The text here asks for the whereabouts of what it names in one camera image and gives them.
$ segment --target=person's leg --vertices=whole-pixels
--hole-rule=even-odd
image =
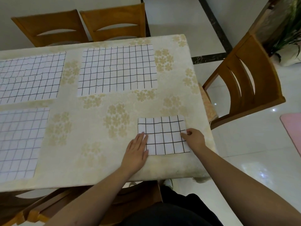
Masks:
[[[181,194],[177,194],[168,186],[161,186],[160,190],[163,203],[169,203],[184,209],[188,209],[198,214],[208,223],[212,224],[212,226],[222,226],[222,223],[219,221],[217,216],[210,209],[208,209],[208,207],[196,194],[183,196]]]

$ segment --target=right hand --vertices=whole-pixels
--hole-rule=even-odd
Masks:
[[[181,137],[186,140],[188,146],[194,153],[200,152],[206,148],[204,135],[197,129],[186,129],[188,134],[181,133]]]

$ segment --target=white paper sheet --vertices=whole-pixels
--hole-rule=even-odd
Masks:
[[[0,112],[0,183],[32,178],[49,108]]]
[[[83,51],[78,97],[157,87],[152,44]]]
[[[0,61],[0,105],[56,98],[66,52]]]
[[[190,152],[180,133],[186,132],[182,115],[158,118],[139,118],[138,133],[148,134],[146,148],[149,155],[168,155]]]

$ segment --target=beige floral tablecloth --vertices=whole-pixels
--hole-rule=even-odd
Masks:
[[[83,48],[153,44],[158,88],[77,97]],[[1,191],[95,184],[120,166],[137,119],[183,115],[186,126],[201,130],[214,152],[189,47],[184,35],[0,51],[0,59],[66,51],[58,97],[2,105],[0,110],[50,107],[35,175],[0,184]],[[207,177],[193,153],[149,156],[131,181]]]

